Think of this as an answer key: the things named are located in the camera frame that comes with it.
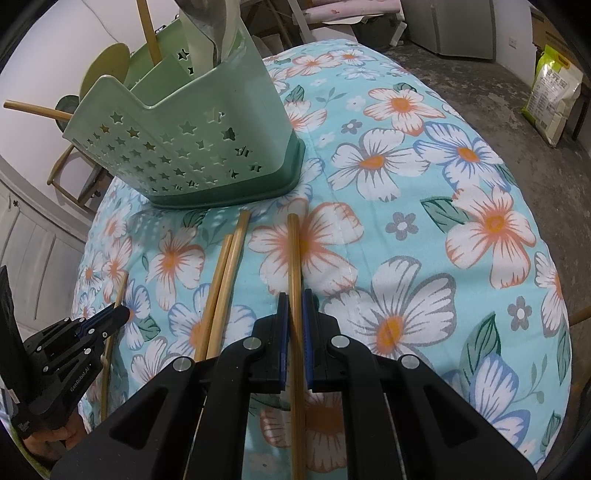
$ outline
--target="floral fabric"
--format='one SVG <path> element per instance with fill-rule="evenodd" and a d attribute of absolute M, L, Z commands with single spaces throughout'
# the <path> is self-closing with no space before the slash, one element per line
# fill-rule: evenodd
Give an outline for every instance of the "floral fabric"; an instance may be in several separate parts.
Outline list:
<path fill-rule="evenodd" d="M 129 272 L 109 409 L 193 354 L 221 241 L 242 208 L 252 217 L 224 346 L 275 312 L 294 212 L 305 285 L 342 332 L 378 355 L 418 355 L 539 467 L 569 396 L 569 326 L 556 267 L 511 172 L 438 94 L 366 47 L 318 42 L 265 64 L 306 143 L 292 192 L 159 210 L 115 179 L 100 206 L 72 315 L 113 302 Z M 100 379 L 83 402 L 89 428 L 99 392 Z M 289 478 L 288 398 L 253 396 L 243 479 Z M 309 478 L 345 479 L 340 395 L 307 395 L 306 430 Z"/>

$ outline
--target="chopstick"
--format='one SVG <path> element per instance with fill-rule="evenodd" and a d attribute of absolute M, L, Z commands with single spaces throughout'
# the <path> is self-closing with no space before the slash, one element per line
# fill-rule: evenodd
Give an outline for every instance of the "chopstick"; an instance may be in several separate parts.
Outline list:
<path fill-rule="evenodd" d="M 248 210 L 242 210 L 240 212 L 240 217 L 238 217 L 238 223 L 236 224 L 236 230 L 234 231 L 234 236 L 232 238 L 232 245 L 230 246 L 228 262 L 224 269 L 221 281 L 215 313 L 213 314 L 212 331 L 209 337 L 209 346 L 207 347 L 207 358 L 218 356 L 222 349 L 222 334 L 224 327 L 226 326 L 230 295 L 232 294 L 234 287 L 240 253 L 242 252 L 242 245 L 244 244 L 246 229 L 250 217 L 251 213 Z"/>
<path fill-rule="evenodd" d="M 201 318 L 200 334 L 201 340 L 195 349 L 193 360 L 201 362 L 207 357 L 207 348 L 209 346 L 209 337 L 212 333 L 213 315 L 216 310 L 217 299 L 219 297 L 220 288 L 222 286 L 224 271 L 226 269 L 226 263 L 228 261 L 228 254 L 230 253 L 230 247 L 232 245 L 232 239 L 234 236 L 229 233 L 223 239 L 222 249 L 220 255 L 217 258 L 217 264 L 215 272 L 213 273 L 213 280 L 209 286 L 209 294 L 207 295 L 207 301 L 205 302 L 205 309 Z"/>
<path fill-rule="evenodd" d="M 304 406 L 304 351 L 301 310 L 300 218 L 287 216 L 290 289 L 290 367 L 291 367 L 291 478 L 306 478 L 306 412 Z"/>
<path fill-rule="evenodd" d="M 115 300 L 115 308 L 117 308 L 123 302 L 125 296 L 125 289 L 127 288 L 127 280 L 129 278 L 129 272 L 123 274 L 123 280 L 121 286 L 117 292 L 117 299 Z M 103 365 L 103 379 L 100 385 L 100 420 L 105 421 L 108 412 L 109 403 L 109 379 L 111 377 L 111 357 L 113 357 L 113 347 L 115 342 L 113 337 L 115 334 L 107 338 L 107 345 L 105 347 L 105 363 Z"/>
<path fill-rule="evenodd" d="M 54 108 L 47 108 L 45 106 L 33 105 L 32 103 L 16 102 L 14 100 L 6 100 L 4 102 L 4 108 L 18 110 L 19 112 L 32 113 L 33 115 L 45 116 L 63 122 L 68 122 L 72 118 L 71 113 L 55 110 Z"/>
<path fill-rule="evenodd" d="M 147 0 L 137 0 L 137 4 L 139 19 L 142 22 L 144 36 L 146 38 L 146 43 L 148 44 L 148 51 L 150 52 L 150 57 L 152 57 L 154 66 L 156 66 L 162 61 L 162 53 L 160 52 L 158 39 L 156 38 L 156 33 L 154 32 L 154 25 L 152 24 L 152 19 L 150 17 L 148 2 Z"/>

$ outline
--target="gray flower print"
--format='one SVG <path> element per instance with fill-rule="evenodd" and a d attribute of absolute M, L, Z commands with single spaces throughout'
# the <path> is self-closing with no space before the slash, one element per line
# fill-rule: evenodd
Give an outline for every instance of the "gray flower print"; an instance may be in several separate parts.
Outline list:
<path fill-rule="evenodd" d="M 353 135 L 356 135 L 357 134 L 357 129 L 358 128 L 361 128 L 362 125 L 363 125 L 363 123 L 358 122 L 356 119 L 353 119 L 349 123 L 343 124 L 343 126 L 341 127 L 342 130 L 340 132 L 342 134 L 353 134 Z"/>
<path fill-rule="evenodd" d="M 401 212 L 396 212 L 392 215 L 392 223 L 386 225 L 386 232 L 395 233 L 396 240 L 406 240 L 409 233 L 413 235 L 418 232 L 418 227 L 413 225 L 416 215 L 409 213 L 404 216 Z"/>
<path fill-rule="evenodd" d="M 511 330 L 517 331 L 519 327 L 527 330 L 530 327 L 531 306 L 525 304 L 523 297 L 517 297 L 515 304 L 507 307 L 507 313 L 513 317 L 511 320 Z"/>

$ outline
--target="basket base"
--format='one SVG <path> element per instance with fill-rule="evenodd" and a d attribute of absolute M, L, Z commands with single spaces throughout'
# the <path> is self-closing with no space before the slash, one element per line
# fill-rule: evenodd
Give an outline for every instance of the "basket base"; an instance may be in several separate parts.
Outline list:
<path fill-rule="evenodd" d="M 226 207 L 280 197 L 293 190 L 300 181 L 305 152 L 304 142 L 296 136 L 295 132 L 292 132 L 283 166 L 274 173 L 202 192 L 148 196 L 148 200 L 160 208 L 197 209 Z"/>

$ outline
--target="green plastic basket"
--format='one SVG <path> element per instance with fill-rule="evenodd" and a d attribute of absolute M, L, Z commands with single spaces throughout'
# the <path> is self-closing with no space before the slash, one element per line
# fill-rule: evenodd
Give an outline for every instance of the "green plastic basket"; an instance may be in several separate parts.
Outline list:
<path fill-rule="evenodd" d="M 122 85 L 102 76 L 64 138 L 162 207 L 213 207 L 282 195 L 298 182 L 304 144 L 246 27 L 226 61 L 193 79 L 179 20 L 144 45 Z"/>

